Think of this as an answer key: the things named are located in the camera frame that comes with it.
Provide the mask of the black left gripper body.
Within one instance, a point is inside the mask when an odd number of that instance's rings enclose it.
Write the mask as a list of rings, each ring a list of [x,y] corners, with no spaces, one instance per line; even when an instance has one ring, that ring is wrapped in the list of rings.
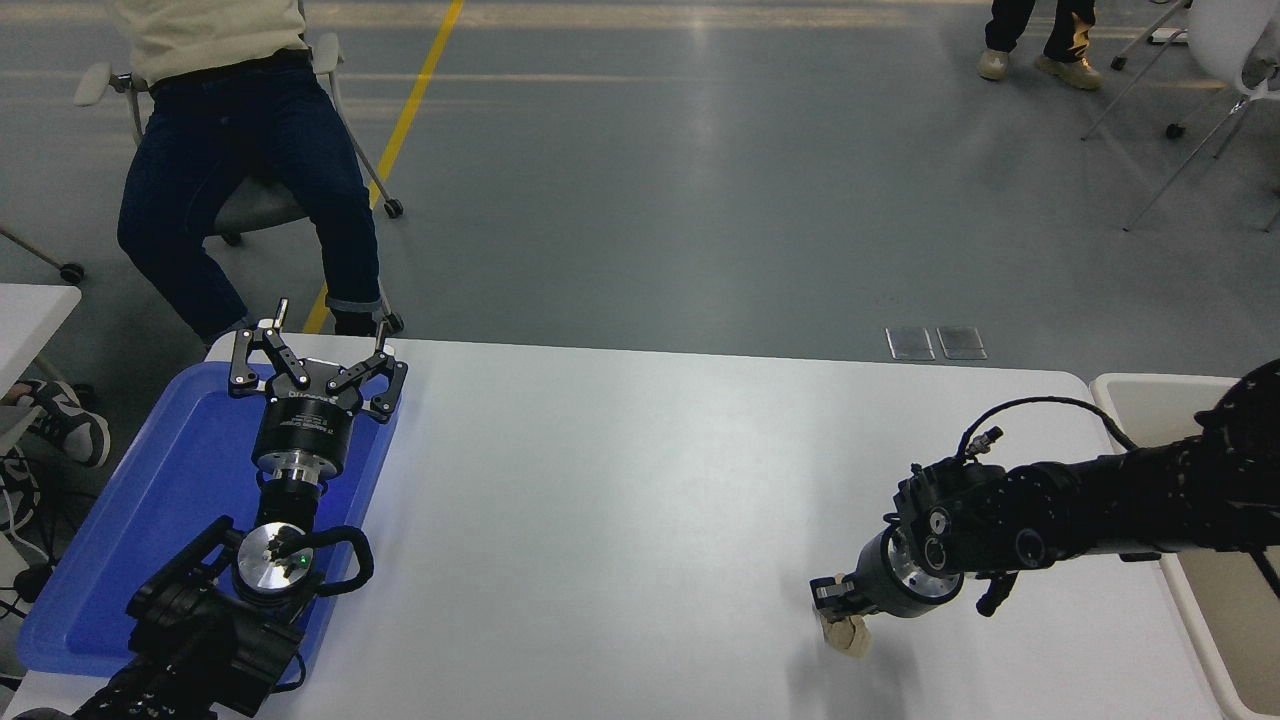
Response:
[[[340,370],[335,363],[306,360],[305,389],[294,386],[285,373],[266,382],[268,404],[252,450],[260,469],[275,469],[288,454],[306,452],[319,459],[323,469],[342,469],[348,457],[355,411],[364,401],[352,387],[337,396],[326,392],[328,383]]]

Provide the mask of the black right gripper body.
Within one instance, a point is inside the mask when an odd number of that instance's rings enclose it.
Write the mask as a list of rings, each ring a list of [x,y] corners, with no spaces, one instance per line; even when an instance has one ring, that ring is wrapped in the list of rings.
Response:
[[[869,539],[858,556],[852,584],[870,609],[896,618],[910,618],[913,596],[908,578],[909,559],[904,560],[896,530],[882,530]]]

